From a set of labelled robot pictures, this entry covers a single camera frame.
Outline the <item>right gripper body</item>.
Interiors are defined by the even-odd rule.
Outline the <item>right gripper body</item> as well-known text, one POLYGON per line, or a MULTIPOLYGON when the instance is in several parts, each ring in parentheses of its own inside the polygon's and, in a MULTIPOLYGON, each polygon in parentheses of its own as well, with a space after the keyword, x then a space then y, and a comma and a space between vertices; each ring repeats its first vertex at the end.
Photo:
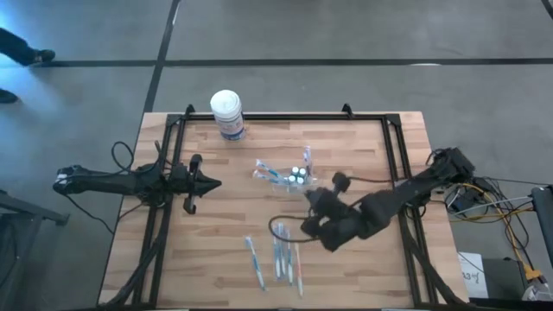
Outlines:
POLYGON ((339 238, 368 238, 367 223, 358 210, 341 202, 339 215, 336 225, 339 238))

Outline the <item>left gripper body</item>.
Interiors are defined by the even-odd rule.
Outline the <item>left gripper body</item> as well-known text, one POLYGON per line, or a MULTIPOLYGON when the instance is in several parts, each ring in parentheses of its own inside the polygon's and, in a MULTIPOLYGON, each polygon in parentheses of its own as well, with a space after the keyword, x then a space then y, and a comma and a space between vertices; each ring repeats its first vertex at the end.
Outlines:
POLYGON ((172 168, 168 177, 168 190, 172 194, 189 194, 193 190, 193 179, 187 166, 172 168))

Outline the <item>orange toothbrush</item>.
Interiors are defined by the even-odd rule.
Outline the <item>orange toothbrush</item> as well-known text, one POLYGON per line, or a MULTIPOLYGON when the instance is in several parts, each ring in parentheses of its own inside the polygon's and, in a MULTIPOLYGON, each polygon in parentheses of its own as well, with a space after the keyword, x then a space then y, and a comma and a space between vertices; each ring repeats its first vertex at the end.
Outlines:
POLYGON ((297 278, 297 288, 298 294, 301 298, 304 296, 303 281, 302 281, 302 262, 300 256, 300 247, 299 243, 295 243, 295 254, 296 254, 296 278, 297 278))

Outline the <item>clear acrylic organizer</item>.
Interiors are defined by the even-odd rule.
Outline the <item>clear acrylic organizer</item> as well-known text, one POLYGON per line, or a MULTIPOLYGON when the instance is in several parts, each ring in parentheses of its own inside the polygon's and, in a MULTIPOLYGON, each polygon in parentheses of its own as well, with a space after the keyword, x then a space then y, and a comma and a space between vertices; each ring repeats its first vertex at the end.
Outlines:
POLYGON ((311 176, 300 176, 299 173, 294 175, 297 177, 302 177, 304 179, 303 184, 298 184, 297 182, 289 182, 288 177, 292 174, 292 168, 283 168, 277 170, 283 176, 284 183, 282 185, 272 184, 273 189, 276 191, 284 191, 289 194, 298 194, 303 193, 307 190, 315 189, 320 184, 320 179, 314 175, 311 176))

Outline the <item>white disinfecting wipes canister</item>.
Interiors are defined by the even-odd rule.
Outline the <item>white disinfecting wipes canister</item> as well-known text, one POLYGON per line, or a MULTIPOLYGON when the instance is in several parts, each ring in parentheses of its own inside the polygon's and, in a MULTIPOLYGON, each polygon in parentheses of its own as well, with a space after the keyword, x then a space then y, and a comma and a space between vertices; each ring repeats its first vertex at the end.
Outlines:
POLYGON ((229 141, 242 139, 245 122, 238 94, 231 90, 218 91, 212 96, 210 106, 221 136, 229 141))

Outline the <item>black power adapter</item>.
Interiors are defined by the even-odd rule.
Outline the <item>black power adapter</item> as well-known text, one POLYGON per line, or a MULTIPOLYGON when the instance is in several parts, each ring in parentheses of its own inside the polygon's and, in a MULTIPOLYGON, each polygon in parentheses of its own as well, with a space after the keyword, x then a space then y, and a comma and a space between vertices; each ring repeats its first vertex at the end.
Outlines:
POLYGON ((454 195, 454 198, 450 202, 448 208, 454 212, 460 212, 467 210, 480 202, 480 193, 473 189, 461 190, 454 195))

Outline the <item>white paper sheet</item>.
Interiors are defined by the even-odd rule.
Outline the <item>white paper sheet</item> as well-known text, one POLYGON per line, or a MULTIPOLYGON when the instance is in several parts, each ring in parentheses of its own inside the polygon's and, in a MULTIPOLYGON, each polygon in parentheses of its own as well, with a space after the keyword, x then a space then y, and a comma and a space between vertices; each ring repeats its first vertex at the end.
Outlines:
POLYGON ((458 252, 461 274, 470 298, 488 298, 481 254, 458 252))

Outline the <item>black metal stand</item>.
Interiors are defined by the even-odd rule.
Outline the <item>black metal stand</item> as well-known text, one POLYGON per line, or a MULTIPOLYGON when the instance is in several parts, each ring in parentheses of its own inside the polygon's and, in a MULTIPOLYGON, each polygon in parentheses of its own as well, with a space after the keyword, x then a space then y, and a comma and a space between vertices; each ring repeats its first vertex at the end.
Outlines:
POLYGON ((44 220, 65 225, 68 214, 19 200, 0 190, 0 311, 10 311, 44 220))

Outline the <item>black box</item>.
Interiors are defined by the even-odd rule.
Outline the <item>black box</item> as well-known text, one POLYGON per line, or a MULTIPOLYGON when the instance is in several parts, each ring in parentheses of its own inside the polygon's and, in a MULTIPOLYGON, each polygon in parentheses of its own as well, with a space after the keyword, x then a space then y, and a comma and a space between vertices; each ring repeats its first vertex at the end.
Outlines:
POLYGON ((519 301, 528 285, 521 263, 509 258, 482 260, 490 299, 519 301))

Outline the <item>black screen edge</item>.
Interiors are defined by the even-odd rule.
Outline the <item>black screen edge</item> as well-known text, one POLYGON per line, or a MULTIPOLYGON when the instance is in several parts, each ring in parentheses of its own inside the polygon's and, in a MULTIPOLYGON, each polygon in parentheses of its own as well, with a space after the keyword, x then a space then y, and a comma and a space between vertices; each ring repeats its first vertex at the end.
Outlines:
POLYGON ((553 185, 534 187, 531 190, 532 205, 537 213, 543 240, 553 267, 553 185))

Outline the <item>person's leg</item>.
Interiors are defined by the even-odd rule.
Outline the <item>person's leg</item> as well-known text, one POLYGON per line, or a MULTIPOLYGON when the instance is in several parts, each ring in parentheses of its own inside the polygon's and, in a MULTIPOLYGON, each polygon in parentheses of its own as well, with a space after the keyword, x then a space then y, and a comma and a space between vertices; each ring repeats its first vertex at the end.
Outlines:
POLYGON ((55 51, 32 48, 23 38, 3 28, 0 28, 0 54, 23 66, 50 62, 55 58, 55 51))

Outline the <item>black aluminium rig frame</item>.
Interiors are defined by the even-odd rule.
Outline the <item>black aluminium rig frame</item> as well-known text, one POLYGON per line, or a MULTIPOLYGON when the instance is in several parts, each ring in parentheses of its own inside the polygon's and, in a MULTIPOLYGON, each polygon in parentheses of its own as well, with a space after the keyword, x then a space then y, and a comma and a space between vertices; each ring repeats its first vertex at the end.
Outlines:
POLYGON ((154 161, 154 143, 162 141, 170 161, 187 162, 200 154, 202 171, 222 184, 197 199, 192 215, 184 211, 180 196, 164 209, 125 199, 99 304, 106 304, 129 280, 158 232, 165 232, 159 259, 148 267, 129 307, 365 309, 442 303, 436 286, 404 247, 407 235, 421 242, 454 293, 466 297, 448 215, 436 201, 424 212, 398 216, 374 237, 354 239, 335 252, 318 243, 301 244, 303 298, 297 288, 295 247, 293 286, 288 279, 275 278, 268 223, 283 223, 299 238, 308 202, 302 193, 276 191, 268 181, 254 178, 256 160, 275 170, 301 166, 309 146, 319 185, 329 186, 337 171, 353 176, 342 196, 350 203, 424 169, 430 145, 421 113, 250 112, 245 129, 243 139, 230 142, 208 113, 144 116, 138 164, 154 161), (259 287, 246 236, 253 241, 265 291, 259 287))

